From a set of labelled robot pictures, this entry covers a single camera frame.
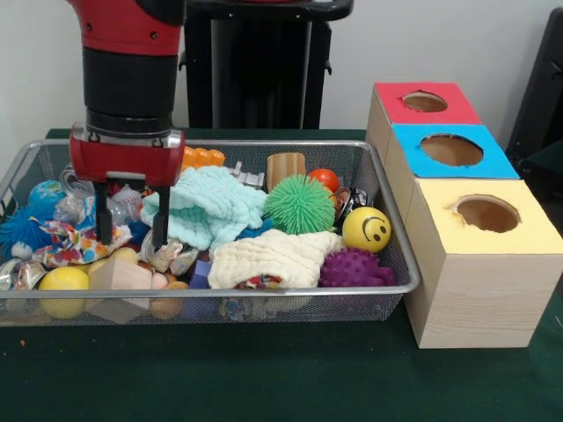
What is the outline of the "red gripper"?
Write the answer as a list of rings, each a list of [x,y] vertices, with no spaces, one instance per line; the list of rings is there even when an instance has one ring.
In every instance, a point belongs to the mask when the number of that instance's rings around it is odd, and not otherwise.
[[[81,179],[96,182],[94,189],[99,242],[110,245],[113,240],[113,216],[107,206],[107,180],[112,178],[143,179],[148,186],[159,187],[158,210],[152,227],[152,244],[157,251],[168,243],[170,186],[179,179],[184,148],[184,138],[173,148],[70,139],[69,152],[76,174]]]

